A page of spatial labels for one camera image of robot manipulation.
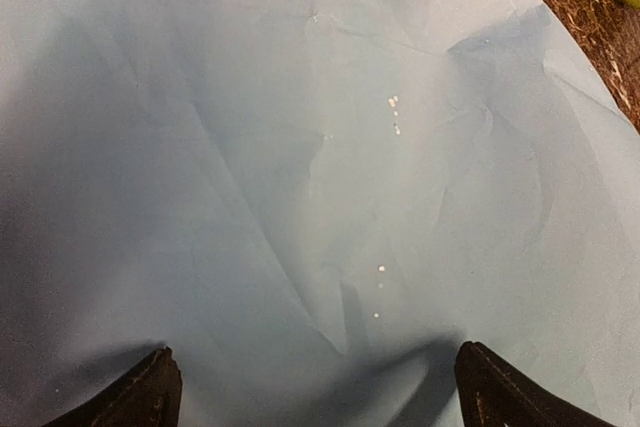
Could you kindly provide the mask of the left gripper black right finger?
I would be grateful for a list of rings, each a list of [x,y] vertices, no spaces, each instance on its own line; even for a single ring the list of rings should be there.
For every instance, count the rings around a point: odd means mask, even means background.
[[[480,342],[462,344],[454,372],[466,426],[609,425],[545,390]]]

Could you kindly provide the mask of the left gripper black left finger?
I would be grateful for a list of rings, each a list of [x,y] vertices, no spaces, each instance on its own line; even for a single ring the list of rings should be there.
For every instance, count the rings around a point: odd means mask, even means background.
[[[87,402],[46,427],[176,427],[183,382],[169,347],[158,348]]]

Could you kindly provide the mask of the blue wrapping paper sheet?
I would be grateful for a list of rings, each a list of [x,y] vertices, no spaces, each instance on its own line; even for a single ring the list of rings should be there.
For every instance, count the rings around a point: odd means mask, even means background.
[[[3,424],[457,426],[466,340],[638,424],[636,12],[1,0]]]

